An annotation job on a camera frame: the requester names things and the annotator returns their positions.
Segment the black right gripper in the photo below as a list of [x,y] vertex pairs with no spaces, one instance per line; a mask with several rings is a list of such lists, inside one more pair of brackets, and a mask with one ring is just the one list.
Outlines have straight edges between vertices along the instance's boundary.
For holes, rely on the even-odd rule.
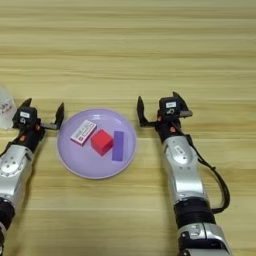
[[[186,118],[191,117],[193,112],[188,108],[185,100],[177,93],[174,92],[173,96],[177,98],[179,103],[179,117]],[[154,127],[158,133],[161,142],[164,142],[166,139],[173,136],[183,136],[184,133],[181,130],[181,123],[178,119],[168,120],[159,116],[157,122],[149,122],[144,115],[144,102],[141,97],[138,97],[137,101],[137,115],[141,127]]]

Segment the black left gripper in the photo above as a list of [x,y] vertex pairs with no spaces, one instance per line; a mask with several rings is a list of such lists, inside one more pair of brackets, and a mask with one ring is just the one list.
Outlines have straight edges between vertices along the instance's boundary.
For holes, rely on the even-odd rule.
[[[30,107],[32,98],[26,99],[20,108]],[[43,139],[45,129],[59,130],[64,120],[64,104],[61,104],[55,114],[54,123],[42,123],[40,127],[36,125],[32,130],[20,131],[19,135],[12,141],[13,145],[20,145],[28,148],[31,152],[35,152],[39,142]]]

